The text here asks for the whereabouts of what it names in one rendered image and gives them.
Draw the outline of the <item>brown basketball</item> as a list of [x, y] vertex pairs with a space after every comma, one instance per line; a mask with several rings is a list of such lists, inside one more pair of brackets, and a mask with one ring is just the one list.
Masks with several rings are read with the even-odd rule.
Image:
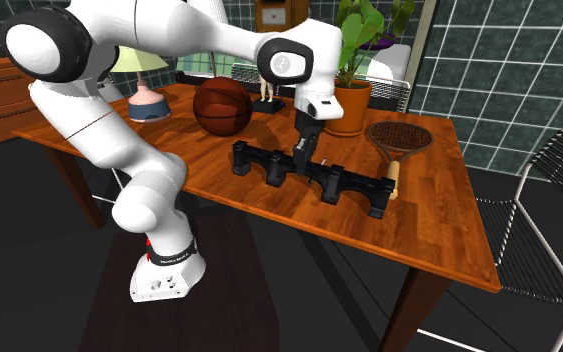
[[252, 116], [252, 100], [245, 87], [227, 77], [203, 82], [193, 98], [193, 113], [207, 132], [221, 137], [240, 133]]

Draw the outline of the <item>dark robot stand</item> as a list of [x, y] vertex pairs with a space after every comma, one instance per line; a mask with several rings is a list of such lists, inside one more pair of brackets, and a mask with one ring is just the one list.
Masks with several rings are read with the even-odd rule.
[[244, 213], [196, 217], [207, 267], [184, 298], [135, 303], [128, 293], [142, 235], [114, 236], [78, 352], [279, 352], [279, 326]]

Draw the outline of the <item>wooden table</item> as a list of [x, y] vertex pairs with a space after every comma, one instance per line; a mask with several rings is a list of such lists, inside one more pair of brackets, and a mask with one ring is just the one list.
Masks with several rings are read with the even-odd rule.
[[344, 192], [337, 204], [320, 199], [319, 188], [299, 176], [280, 187], [255, 167], [246, 176], [231, 170], [233, 139], [215, 137], [195, 121], [190, 85], [165, 88], [170, 118], [138, 124], [146, 142], [181, 156], [187, 192], [408, 266], [409, 270], [378, 352], [403, 352], [454, 281], [489, 292], [500, 282], [453, 124], [445, 118], [368, 110], [367, 123], [400, 121], [429, 130], [433, 144], [403, 162], [398, 195], [382, 219], [369, 216], [369, 202]]

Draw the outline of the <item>table lamp with pink base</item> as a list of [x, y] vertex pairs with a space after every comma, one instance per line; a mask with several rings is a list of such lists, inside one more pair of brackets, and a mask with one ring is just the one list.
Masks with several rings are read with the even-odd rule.
[[152, 123], [171, 115], [169, 104], [164, 96], [151, 90], [142, 78], [143, 71], [161, 69], [167, 66], [168, 64], [157, 54], [118, 46], [117, 59], [110, 71], [114, 73], [135, 73], [137, 75], [137, 90], [128, 99], [128, 113], [132, 121]]

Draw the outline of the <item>brown tennis racket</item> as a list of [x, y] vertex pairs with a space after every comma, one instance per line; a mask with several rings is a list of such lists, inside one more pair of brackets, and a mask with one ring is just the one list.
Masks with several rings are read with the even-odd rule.
[[400, 121], [376, 122], [367, 131], [371, 141], [389, 161], [387, 177], [395, 182], [390, 199], [396, 199], [401, 162], [430, 147], [433, 135], [421, 126]]

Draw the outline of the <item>small figure on black base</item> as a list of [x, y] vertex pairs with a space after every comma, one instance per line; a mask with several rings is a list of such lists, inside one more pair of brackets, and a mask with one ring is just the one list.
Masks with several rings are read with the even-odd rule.
[[252, 101], [254, 112], [275, 114], [285, 107], [282, 99], [274, 96], [274, 85], [259, 76], [261, 97]]

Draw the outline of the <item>green plant in orange pot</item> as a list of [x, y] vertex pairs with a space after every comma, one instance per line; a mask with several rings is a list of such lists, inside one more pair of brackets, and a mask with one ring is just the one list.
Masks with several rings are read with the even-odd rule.
[[391, 21], [385, 24], [385, 17], [370, 0], [340, 1], [335, 25], [342, 31], [342, 46], [335, 97], [343, 108], [343, 117], [328, 121], [324, 127], [327, 133], [354, 137], [363, 132], [372, 85], [356, 78], [356, 71], [366, 57], [363, 54], [358, 59], [360, 46], [368, 43], [371, 48], [384, 37], [396, 39], [414, 10], [413, 0], [392, 0]]

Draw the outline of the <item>wooden wall cabinet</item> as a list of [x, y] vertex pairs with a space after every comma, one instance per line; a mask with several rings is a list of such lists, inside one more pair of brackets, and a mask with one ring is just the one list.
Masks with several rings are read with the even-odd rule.
[[310, 0], [254, 0], [257, 32], [285, 31], [309, 17]]

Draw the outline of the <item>black arched rack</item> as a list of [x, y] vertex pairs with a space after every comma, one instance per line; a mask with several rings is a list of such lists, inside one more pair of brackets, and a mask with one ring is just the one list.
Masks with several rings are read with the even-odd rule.
[[293, 155], [280, 150], [267, 151], [250, 146], [245, 141], [237, 141], [233, 148], [233, 173], [244, 176], [251, 170], [251, 163], [260, 164], [266, 170], [266, 183], [280, 187], [288, 173], [305, 175], [315, 180], [322, 188], [321, 201], [336, 205], [342, 191], [351, 190], [362, 193], [370, 201], [368, 215], [382, 219], [395, 181], [390, 178], [374, 179], [345, 170], [342, 166], [326, 166], [311, 162], [317, 142], [315, 137], [301, 138], [294, 147]]

